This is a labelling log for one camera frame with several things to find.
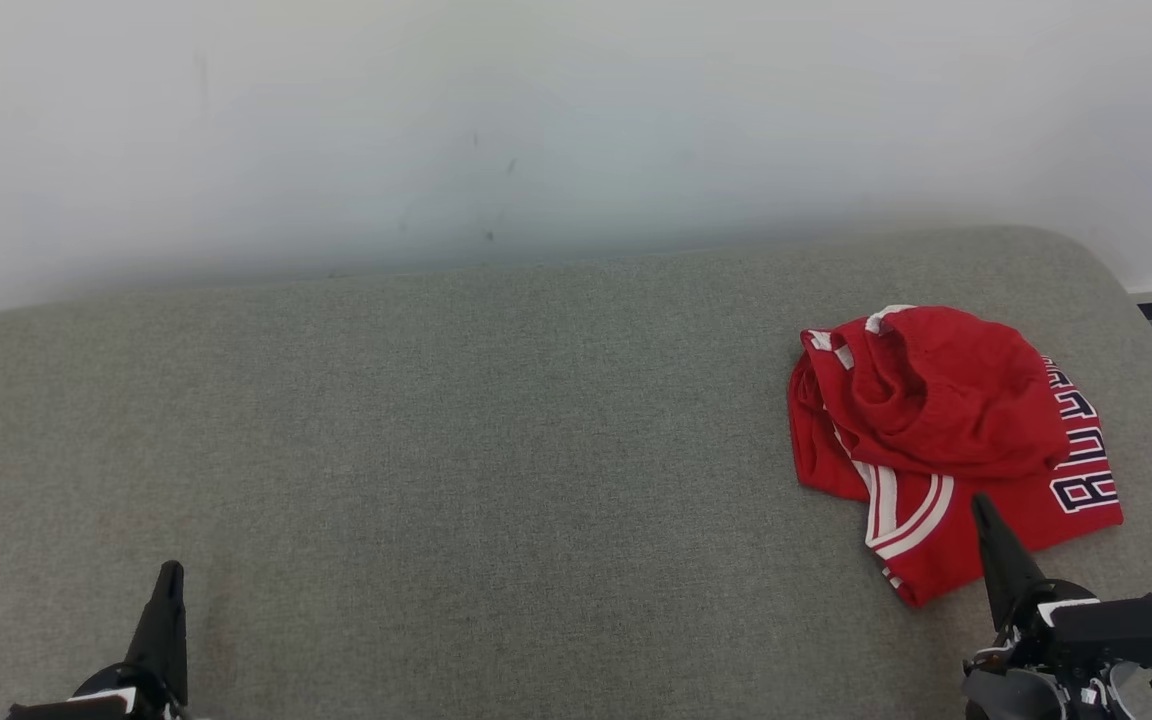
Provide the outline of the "red Bulls 23 jersey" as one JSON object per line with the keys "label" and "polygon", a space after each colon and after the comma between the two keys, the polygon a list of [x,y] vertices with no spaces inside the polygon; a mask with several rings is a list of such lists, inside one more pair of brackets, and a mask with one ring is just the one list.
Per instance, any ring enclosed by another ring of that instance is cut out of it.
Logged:
{"label": "red Bulls 23 jersey", "polygon": [[1029,551],[1047,550],[1123,524],[1123,506],[1100,414],[1056,361],[1037,351],[1059,402],[1070,452],[1055,469],[1024,479],[956,478],[861,464],[863,495],[842,495],[838,488],[819,487],[799,475],[788,401],[791,376],[788,378],[788,420],[797,480],[806,488],[864,507],[864,547],[908,605],[927,605],[982,577],[972,516],[975,493],[991,497]]}

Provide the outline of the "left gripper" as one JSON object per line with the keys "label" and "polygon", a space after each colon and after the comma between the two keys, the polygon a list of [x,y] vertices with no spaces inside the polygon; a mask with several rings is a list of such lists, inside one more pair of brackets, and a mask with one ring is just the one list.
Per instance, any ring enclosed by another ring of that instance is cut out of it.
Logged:
{"label": "left gripper", "polygon": [[160,566],[129,665],[105,667],[65,702],[13,705],[6,720],[179,720],[188,703],[184,575],[179,561]]}

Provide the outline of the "red shorts with white stripe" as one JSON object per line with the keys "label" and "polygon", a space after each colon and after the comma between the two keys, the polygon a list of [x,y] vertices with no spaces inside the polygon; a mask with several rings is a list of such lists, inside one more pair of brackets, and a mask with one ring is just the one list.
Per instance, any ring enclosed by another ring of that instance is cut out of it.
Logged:
{"label": "red shorts with white stripe", "polygon": [[1009,325],[890,305],[799,341],[791,438],[819,487],[863,495],[861,464],[1011,480],[1069,456],[1043,357]]}

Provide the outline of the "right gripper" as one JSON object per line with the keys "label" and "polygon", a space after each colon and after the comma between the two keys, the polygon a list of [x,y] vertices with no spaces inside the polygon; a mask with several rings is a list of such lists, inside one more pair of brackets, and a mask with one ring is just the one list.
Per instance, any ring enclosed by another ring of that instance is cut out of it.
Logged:
{"label": "right gripper", "polygon": [[1152,670],[1152,594],[1102,601],[1046,579],[986,493],[972,497],[972,516],[993,628],[1011,641],[1007,664],[1058,674],[1121,662]]}

